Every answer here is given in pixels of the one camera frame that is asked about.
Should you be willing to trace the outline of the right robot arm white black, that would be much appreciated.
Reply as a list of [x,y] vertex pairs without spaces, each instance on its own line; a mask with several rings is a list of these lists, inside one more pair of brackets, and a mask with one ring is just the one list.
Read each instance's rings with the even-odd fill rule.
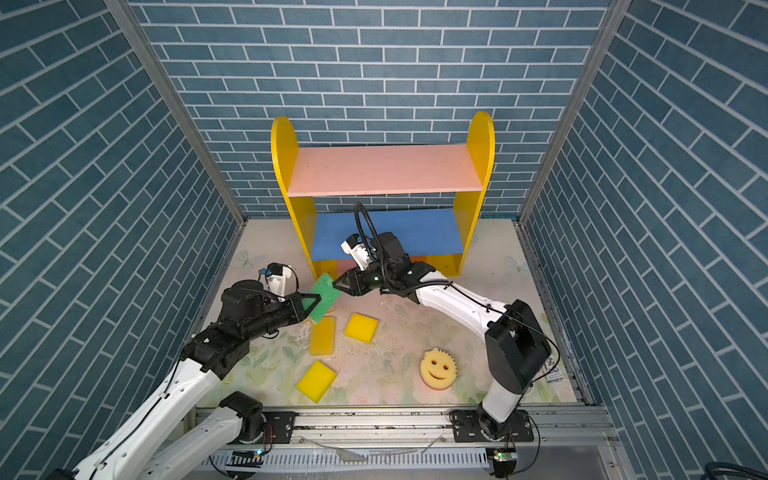
[[435,309],[484,340],[492,384],[478,406],[478,422],[491,440],[511,434],[511,417],[556,346],[543,333],[528,304],[482,297],[448,279],[436,267],[414,261],[391,232],[380,233],[359,202],[353,215],[357,231],[342,250],[356,266],[333,281],[337,290],[363,296],[373,290]]

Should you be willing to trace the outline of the yellow sponge rectangle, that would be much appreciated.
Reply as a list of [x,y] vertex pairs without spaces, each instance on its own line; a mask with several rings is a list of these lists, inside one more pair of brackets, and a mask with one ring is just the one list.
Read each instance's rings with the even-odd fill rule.
[[335,345],[334,317],[324,317],[311,327],[308,353],[313,357],[329,356],[334,353]]

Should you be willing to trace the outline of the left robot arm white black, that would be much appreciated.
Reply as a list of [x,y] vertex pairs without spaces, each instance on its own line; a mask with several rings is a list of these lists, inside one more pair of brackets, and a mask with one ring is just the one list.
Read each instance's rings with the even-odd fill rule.
[[183,346],[171,373],[93,453],[51,479],[181,479],[232,441],[269,440],[258,400],[235,392],[169,446],[163,443],[199,400],[249,353],[252,340],[307,319],[319,320],[333,303],[332,281],[322,276],[308,292],[291,267],[272,263],[256,280],[225,289],[217,320]]

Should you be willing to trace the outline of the green sponge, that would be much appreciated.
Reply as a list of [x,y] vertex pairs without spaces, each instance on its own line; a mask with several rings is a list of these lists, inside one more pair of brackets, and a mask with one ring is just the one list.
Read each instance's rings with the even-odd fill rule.
[[302,295],[302,306],[307,313],[307,318],[313,323],[319,323],[340,295],[341,291],[334,287],[331,276],[323,273],[310,291]]

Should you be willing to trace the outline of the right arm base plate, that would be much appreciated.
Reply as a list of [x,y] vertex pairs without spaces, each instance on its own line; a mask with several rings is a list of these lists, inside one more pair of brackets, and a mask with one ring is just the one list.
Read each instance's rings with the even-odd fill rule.
[[457,443],[517,443],[534,440],[532,421],[525,410],[515,410],[505,421],[498,422],[478,406],[474,410],[452,410],[448,419]]

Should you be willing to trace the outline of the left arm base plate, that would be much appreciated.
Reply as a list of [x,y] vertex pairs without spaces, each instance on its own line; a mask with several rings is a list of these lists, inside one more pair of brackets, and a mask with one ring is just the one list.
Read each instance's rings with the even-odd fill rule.
[[293,435],[296,413],[293,411],[262,411],[243,421],[241,433],[229,445],[289,444]]

